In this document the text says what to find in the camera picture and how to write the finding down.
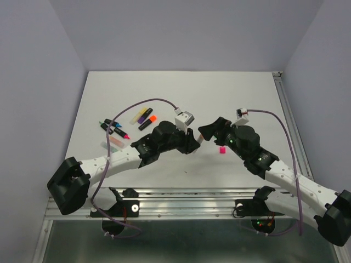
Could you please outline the black highlighter orange cap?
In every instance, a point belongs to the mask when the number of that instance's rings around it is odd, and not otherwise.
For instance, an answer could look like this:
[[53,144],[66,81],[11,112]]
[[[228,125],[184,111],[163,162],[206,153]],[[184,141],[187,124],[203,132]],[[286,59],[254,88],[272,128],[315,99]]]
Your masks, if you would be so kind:
[[148,127],[149,125],[151,125],[154,121],[157,120],[157,117],[155,115],[151,116],[150,118],[148,118],[147,120],[145,120],[139,127],[138,129],[140,131],[143,131],[146,127]]

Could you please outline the black highlighter purple cap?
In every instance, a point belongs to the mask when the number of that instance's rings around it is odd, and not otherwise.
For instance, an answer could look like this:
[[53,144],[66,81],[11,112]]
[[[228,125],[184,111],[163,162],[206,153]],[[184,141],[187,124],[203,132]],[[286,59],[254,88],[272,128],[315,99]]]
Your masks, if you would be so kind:
[[153,112],[152,108],[148,108],[142,115],[141,117],[138,119],[138,123],[142,124],[149,116],[150,114]]

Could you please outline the yellow translucent highlighter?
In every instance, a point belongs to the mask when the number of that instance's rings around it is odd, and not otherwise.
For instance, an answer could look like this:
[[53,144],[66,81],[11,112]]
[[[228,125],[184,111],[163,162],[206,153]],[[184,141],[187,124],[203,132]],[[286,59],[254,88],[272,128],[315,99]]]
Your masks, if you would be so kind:
[[140,119],[140,117],[144,114],[144,112],[147,110],[146,107],[143,107],[131,120],[130,120],[130,124],[134,125],[136,124],[136,122]]

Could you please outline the black highlighter pink cap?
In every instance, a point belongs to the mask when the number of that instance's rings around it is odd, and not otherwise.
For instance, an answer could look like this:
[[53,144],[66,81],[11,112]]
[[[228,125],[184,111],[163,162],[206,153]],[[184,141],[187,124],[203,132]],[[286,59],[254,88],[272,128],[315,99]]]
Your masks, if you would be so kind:
[[124,139],[130,139],[128,134],[118,127],[114,128],[114,132]]

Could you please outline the translucent highlighter orange ink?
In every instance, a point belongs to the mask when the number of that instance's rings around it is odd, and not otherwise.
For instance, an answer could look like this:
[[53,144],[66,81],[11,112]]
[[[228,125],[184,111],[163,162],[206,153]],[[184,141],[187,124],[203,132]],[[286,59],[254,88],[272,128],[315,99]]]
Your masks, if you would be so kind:
[[106,137],[106,144],[109,146],[109,147],[118,147],[118,148],[124,148],[126,145],[124,142],[122,142],[121,140],[109,135]]

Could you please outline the black highlighter blue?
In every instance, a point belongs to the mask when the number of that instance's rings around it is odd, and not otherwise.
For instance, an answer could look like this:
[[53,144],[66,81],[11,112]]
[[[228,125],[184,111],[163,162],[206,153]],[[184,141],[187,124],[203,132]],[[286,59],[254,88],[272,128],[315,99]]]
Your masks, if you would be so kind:
[[105,119],[105,120],[104,120],[104,123],[106,123],[106,124],[111,124],[111,126],[112,126],[112,127],[115,127],[115,128],[121,128],[121,127],[122,127],[118,122],[112,121],[112,120],[110,120],[110,119]]

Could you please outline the translucent highlighter mint green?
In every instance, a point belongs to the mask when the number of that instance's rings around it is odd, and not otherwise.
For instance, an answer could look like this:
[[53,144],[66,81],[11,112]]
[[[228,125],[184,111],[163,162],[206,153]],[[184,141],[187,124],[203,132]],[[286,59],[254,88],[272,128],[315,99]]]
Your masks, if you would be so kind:
[[114,152],[117,152],[118,149],[116,149],[115,147],[111,146],[111,145],[108,145],[106,142],[101,142],[100,143],[101,147],[103,147],[104,149],[110,149],[110,152],[114,153]]

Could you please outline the black highlighter green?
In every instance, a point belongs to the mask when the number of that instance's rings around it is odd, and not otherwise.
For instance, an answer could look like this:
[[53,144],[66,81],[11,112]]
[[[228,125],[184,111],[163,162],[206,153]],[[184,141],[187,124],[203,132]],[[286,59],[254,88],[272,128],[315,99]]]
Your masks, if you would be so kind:
[[113,131],[111,128],[109,128],[109,126],[108,126],[106,123],[100,122],[99,124],[100,124],[100,127],[101,127],[104,131],[108,132],[109,135],[111,135],[111,134],[114,133],[114,131]]

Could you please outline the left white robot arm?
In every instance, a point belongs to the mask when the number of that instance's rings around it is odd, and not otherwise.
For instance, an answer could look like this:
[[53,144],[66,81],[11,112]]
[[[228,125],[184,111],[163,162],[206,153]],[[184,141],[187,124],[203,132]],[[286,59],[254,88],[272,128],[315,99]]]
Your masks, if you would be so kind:
[[92,198],[92,186],[123,171],[142,168],[156,162],[160,154],[177,150],[193,153],[200,147],[193,130],[179,130],[175,124],[162,121],[152,133],[109,156],[77,161],[65,159],[47,183],[61,214],[69,215],[79,210]]

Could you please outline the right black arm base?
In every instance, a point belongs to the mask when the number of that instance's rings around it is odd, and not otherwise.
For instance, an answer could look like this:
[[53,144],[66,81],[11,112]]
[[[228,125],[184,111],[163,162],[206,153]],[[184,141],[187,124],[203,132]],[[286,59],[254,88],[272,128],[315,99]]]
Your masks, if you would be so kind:
[[273,187],[263,186],[255,191],[251,199],[237,199],[232,216],[236,219],[247,216],[254,217],[254,219],[251,219],[253,230],[258,231],[258,233],[276,236],[276,234],[273,234],[276,225],[275,217],[282,216],[282,213],[270,210],[265,204],[272,192],[275,192]]

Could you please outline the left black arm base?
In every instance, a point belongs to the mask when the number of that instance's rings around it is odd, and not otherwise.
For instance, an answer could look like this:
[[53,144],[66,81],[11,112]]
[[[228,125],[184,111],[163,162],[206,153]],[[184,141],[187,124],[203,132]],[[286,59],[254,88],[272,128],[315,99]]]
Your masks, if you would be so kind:
[[90,198],[92,208],[106,218],[102,222],[104,236],[112,239],[129,239],[140,236],[142,230],[127,222],[129,215],[133,215],[132,206],[139,205],[138,201],[126,202],[114,187],[95,189]]

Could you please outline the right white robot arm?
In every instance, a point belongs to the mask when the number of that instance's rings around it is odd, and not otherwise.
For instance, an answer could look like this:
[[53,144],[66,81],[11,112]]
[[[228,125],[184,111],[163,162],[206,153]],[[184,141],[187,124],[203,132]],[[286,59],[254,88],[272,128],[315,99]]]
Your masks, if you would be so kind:
[[294,174],[278,156],[260,145],[259,135],[250,126],[236,125],[219,117],[198,130],[206,141],[215,138],[217,145],[229,147],[249,172],[284,188],[310,207],[314,211],[312,221],[327,241],[342,247],[350,239],[349,191],[338,193]]

